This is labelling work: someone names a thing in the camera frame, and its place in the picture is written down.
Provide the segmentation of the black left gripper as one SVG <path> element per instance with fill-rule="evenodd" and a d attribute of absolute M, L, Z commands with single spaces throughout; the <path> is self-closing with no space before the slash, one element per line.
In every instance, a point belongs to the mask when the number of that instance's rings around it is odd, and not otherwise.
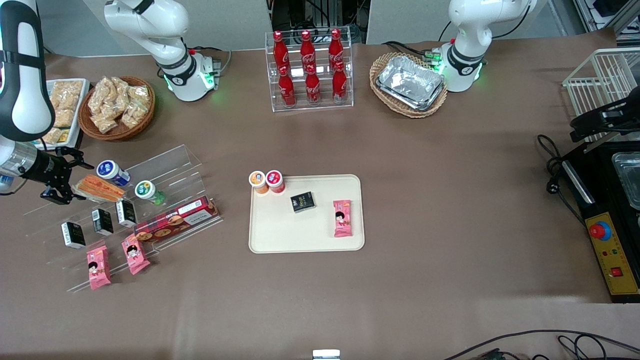
<path fill-rule="evenodd" d="M 640 100 L 627 97 L 599 107 L 598 114 L 581 114 L 570 121 L 573 143 L 602 132 L 631 133 L 640 130 Z"/>

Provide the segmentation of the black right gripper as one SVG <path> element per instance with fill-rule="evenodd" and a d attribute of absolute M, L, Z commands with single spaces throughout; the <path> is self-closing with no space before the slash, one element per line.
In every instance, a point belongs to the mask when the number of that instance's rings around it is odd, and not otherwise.
<path fill-rule="evenodd" d="M 66 156 L 73 157 L 68 161 Z M 86 196 L 76 194 L 70 187 L 71 169 L 82 167 L 94 170 L 95 167 L 84 160 L 84 152 L 68 146 L 58 146 L 55 154 L 34 148 L 23 155 L 14 171 L 20 177 L 46 186 L 41 198 L 57 205 L 70 205 L 74 199 L 86 200 Z"/>

